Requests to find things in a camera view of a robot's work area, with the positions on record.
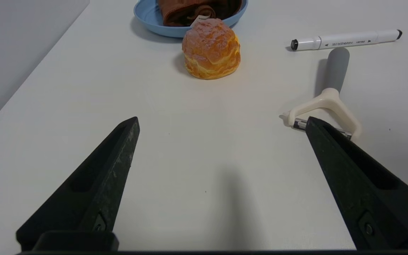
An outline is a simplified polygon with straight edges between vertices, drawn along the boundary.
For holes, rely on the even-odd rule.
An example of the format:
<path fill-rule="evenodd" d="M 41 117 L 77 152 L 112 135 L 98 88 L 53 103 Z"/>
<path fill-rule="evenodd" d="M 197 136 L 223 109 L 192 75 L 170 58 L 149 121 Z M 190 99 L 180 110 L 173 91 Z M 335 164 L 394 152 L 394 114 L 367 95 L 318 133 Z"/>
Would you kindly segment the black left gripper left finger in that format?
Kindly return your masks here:
<path fill-rule="evenodd" d="M 117 251 L 113 233 L 140 134 L 121 122 L 16 231 L 22 251 Z"/>

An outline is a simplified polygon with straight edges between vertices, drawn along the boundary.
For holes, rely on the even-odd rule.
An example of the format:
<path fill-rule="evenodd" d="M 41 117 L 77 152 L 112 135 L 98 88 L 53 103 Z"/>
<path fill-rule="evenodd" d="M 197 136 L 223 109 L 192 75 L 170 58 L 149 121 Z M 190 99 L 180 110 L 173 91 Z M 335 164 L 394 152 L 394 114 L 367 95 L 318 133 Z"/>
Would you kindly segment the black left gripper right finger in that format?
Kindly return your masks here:
<path fill-rule="evenodd" d="M 408 185 L 329 123 L 305 133 L 358 250 L 408 250 Z"/>

